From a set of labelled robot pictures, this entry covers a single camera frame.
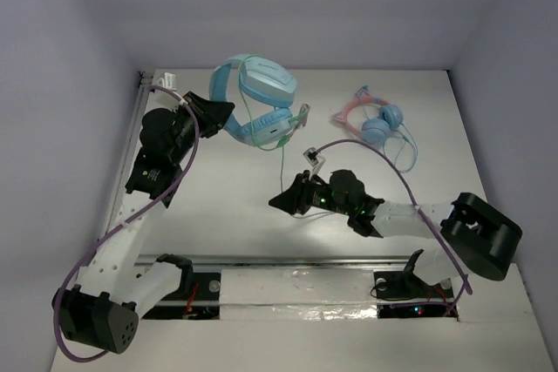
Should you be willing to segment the light blue headphones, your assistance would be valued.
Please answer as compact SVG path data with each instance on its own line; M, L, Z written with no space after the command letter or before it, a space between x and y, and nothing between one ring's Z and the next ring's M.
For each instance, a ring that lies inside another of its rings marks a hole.
M251 98L273 110L241 125L230 116L224 129L235 140L244 145L264 151L285 147L295 132L304 127L310 113L310 106L303 104L297 114L293 114L297 81L280 64L255 54L238 54L216 67L210 78L210 99L226 102L228 79L231 71L236 71L236 84L241 98Z

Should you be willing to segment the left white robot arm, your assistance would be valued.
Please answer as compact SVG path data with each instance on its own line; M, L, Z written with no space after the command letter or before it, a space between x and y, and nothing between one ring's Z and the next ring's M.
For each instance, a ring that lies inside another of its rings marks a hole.
M125 184L121 213L65 277L52 300L54 334L60 351L77 363L121 354L130 346L140 319L169 295L197 292L191 260L162 254L151 268L134 266L148 235L169 208L194 163L202 138L221 130L234 104L180 96L173 110L160 107L141 120L140 147Z

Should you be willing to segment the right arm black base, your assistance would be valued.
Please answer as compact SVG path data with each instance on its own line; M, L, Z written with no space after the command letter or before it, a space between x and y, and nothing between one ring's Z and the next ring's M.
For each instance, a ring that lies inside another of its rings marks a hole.
M374 272L370 296L378 303L379 319L458 318L453 290L427 285L414 274L423 252L414 252L400 271Z

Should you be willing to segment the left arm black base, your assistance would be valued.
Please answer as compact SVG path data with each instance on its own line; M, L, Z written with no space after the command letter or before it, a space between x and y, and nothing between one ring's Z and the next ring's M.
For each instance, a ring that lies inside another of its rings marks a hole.
M143 320L218 320L220 318L220 272L194 273L188 291L176 291L158 302Z

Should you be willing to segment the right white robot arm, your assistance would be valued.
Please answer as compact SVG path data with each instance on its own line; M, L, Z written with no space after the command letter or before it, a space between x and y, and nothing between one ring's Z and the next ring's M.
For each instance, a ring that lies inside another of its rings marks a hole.
M404 272L404 289L421 296L434 284L473 273L503 281L522 237L521 228L473 193L460 193L445 204L398 204L370 196L350 170L337 170L329 180L304 171L292 185L269 200L289 215L312 207L346 216L348 227L365 238L411 236L435 239L436 252L418 253L413 268Z

